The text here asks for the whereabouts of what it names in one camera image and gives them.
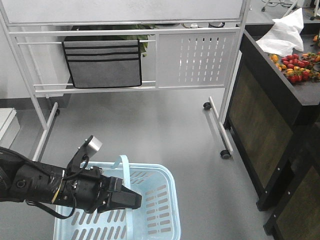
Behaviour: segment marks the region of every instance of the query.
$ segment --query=light blue basket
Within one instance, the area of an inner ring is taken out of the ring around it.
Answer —
[[[121,155],[115,163],[90,162],[102,174],[123,179],[127,188],[142,195],[135,210],[112,210],[87,214],[77,209],[66,220],[55,219],[54,240],[179,240],[181,236],[175,180],[159,164],[130,163]],[[57,206],[68,215],[70,207]]]

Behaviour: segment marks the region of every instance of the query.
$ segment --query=caster wheel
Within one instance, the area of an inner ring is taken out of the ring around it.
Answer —
[[[60,109],[58,108],[58,109],[55,111],[54,116],[55,116],[55,117],[58,117],[59,115],[60,115]]]
[[[231,157],[230,152],[228,150],[222,150],[220,152],[220,156],[222,159],[229,159]]]
[[[210,104],[210,102],[205,102],[205,103],[203,104],[203,107],[204,107],[204,110],[210,110],[210,109],[211,109],[211,104]]]

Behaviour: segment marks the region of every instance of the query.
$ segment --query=white plastic bag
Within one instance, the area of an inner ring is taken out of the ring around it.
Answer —
[[[303,52],[304,43],[300,37],[301,30],[304,28],[302,8],[273,21],[273,27],[256,41],[260,48],[266,53],[282,57],[291,55],[293,48]]]

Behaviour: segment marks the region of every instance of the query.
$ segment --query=robotic arm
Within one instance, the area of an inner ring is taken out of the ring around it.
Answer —
[[[89,159],[102,143],[90,136],[75,153],[66,168],[34,162],[10,149],[0,147],[0,202],[23,202],[51,215],[66,219],[77,209],[98,213],[115,209],[137,209],[142,196],[122,185],[122,179],[102,175],[102,169],[86,169]],[[71,207],[62,216],[43,205]]]

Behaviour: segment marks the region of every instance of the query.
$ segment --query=dark wooden cabinet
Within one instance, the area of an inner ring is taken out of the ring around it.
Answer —
[[[225,128],[231,128],[259,196],[260,210],[274,206],[294,178],[292,153],[320,112],[320,83],[292,85],[256,44],[259,36],[271,27],[246,26],[240,66],[224,123]],[[308,39],[319,28],[320,24],[308,24],[301,35]],[[310,44],[305,43],[307,52],[320,51]]]
[[[264,225],[280,240],[320,239],[320,123],[306,131],[300,146],[292,158],[295,177]]]

